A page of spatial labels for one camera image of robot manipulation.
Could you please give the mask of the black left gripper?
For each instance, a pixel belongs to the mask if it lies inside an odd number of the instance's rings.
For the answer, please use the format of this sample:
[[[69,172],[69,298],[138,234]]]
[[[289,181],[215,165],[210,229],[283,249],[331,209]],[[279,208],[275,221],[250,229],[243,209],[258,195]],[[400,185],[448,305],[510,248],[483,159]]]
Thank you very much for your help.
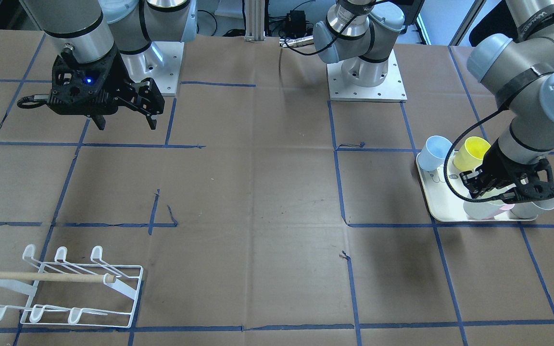
[[[511,160],[501,151],[498,141],[484,155],[474,171],[460,173],[460,179],[472,198],[492,189],[515,185],[501,197],[503,202],[533,202],[554,198],[554,178],[547,158],[533,164]]]

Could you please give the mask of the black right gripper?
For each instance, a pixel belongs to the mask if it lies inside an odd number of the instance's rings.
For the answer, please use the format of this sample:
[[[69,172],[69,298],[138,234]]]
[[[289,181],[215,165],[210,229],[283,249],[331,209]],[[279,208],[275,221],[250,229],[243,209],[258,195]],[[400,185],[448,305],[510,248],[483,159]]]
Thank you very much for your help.
[[[156,129],[165,100],[152,77],[133,83],[115,45],[94,62],[81,63],[77,55],[76,48],[68,43],[53,63],[52,89],[46,101],[52,111],[92,116],[103,131],[104,115],[112,115],[123,106],[143,114],[150,129]]]

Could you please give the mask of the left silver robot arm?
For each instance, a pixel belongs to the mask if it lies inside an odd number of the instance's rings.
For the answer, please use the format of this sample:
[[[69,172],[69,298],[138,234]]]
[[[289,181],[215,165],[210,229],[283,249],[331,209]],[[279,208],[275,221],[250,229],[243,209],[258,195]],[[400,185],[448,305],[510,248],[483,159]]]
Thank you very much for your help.
[[[469,191],[461,199],[482,202],[484,193],[508,204],[554,198],[547,154],[554,150],[554,0],[508,0],[516,40],[501,34],[483,39],[471,52],[468,71],[490,91],[498,112],[515,117],[486,152],[482,164],[460,180]],[[313,30],[320,59],[356,59],[383,64],[403,24],[403,12],[386,0],[338,0]]]

